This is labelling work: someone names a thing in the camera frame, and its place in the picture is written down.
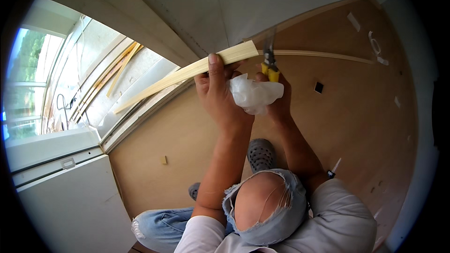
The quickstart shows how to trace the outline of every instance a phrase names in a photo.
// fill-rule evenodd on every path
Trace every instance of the sky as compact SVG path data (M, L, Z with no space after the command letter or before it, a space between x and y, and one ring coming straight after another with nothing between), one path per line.
M20 47L22 45L23 37L26 35L27 29L19 29L17 31L16 40L14 41L14 46L11 51L11 55L9 55L9 64L8 64L8 70L6 71L6 77L9 77L9 74L11 73L11 69L14 65L14 59L17 57L17 54L19 53Z

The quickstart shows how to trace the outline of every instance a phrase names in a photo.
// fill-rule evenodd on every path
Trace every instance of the yellow pliers handle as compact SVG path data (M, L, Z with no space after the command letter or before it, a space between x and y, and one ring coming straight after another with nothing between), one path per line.
M262 73L269 78L270 82L278 82L280 71L274 71L273 69L269 68L266 63L261 63L261 70Z

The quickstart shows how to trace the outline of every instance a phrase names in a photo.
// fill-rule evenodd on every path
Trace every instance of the white t-shirt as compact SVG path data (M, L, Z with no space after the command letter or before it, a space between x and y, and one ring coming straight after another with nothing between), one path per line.
M331 179L320 185L310 204L314 217L305 221L288 239L268 247L250 245L234 233L224 238L225 227L216 219L192 217L175 253L372 252L377 222L367 207L345 189L341 180Z

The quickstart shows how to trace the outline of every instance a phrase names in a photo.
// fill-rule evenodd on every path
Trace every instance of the square hole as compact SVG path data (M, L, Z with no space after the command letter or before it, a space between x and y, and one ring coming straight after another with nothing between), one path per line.
M314 91L316 91L317 93L322 94L322 90L323 90L323 84L320 83L320 82L316 82Z

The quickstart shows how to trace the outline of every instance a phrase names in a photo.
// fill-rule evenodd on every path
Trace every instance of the forearm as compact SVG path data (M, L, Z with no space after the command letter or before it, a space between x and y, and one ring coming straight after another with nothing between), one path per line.
M275 123L279 131L289 170L297 175L307 192L327 180L318 157L307 143L291 116Z
M241 181L251 126L219 133L211 163L200 184L195 207L223 213L224 191Z

